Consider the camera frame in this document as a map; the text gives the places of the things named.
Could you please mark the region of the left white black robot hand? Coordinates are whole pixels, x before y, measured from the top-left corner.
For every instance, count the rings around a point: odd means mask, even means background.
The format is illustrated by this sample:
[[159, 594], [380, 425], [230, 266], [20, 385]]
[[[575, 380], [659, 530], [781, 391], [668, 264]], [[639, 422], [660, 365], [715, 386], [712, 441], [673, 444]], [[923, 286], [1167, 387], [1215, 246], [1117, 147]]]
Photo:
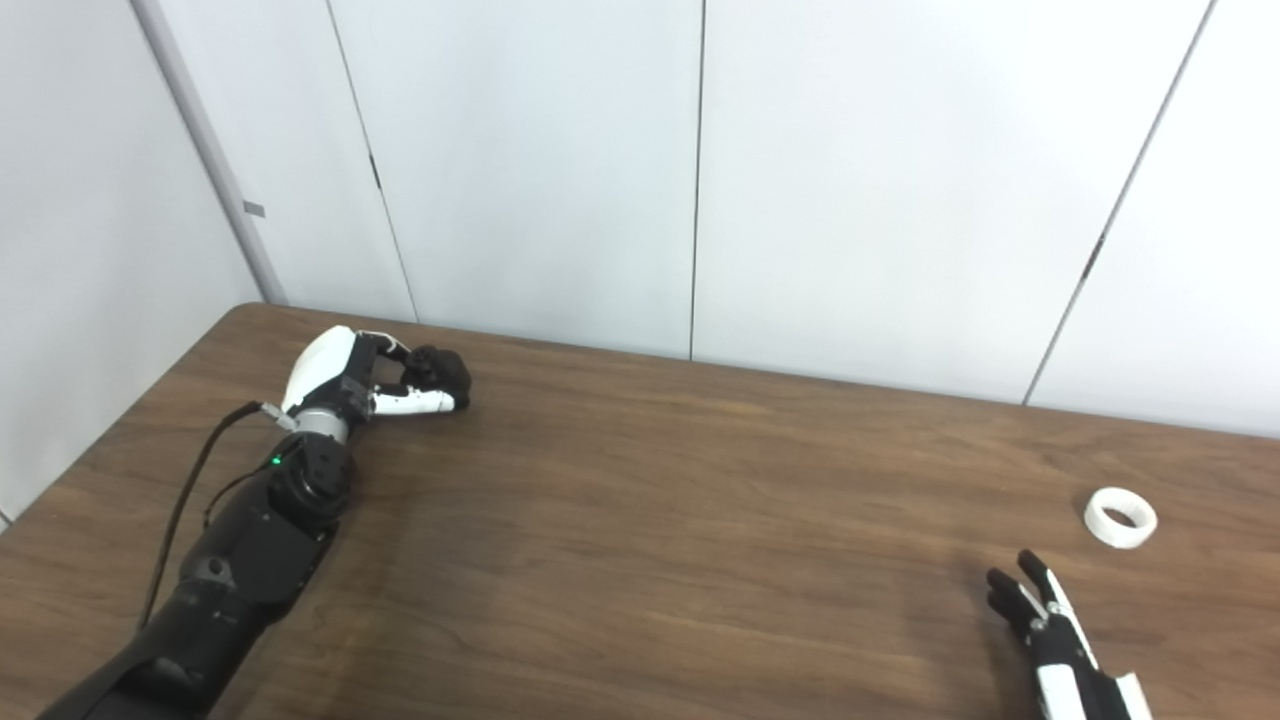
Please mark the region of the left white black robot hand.
[[462, 411], [471, 388], [454, 351], [410, 348], [387, 333], [334, 325], [298, 356], [280, 409], [288, 416], [325, 410], [355, 427], [371, 416]]

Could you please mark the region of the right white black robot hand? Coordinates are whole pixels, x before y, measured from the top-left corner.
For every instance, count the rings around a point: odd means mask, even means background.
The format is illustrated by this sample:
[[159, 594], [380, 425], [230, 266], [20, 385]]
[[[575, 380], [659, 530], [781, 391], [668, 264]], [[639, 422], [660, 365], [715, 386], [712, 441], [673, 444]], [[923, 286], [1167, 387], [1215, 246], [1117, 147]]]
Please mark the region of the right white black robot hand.
[[1027, 648], [1032, 680], [1044, 719], [1152, 719], [1134, 673], [1111, 676], [1100, 666], [1066, 591], [1032, 550], [1018, 566], [1033, 589], [991, 568], [987, 602]]

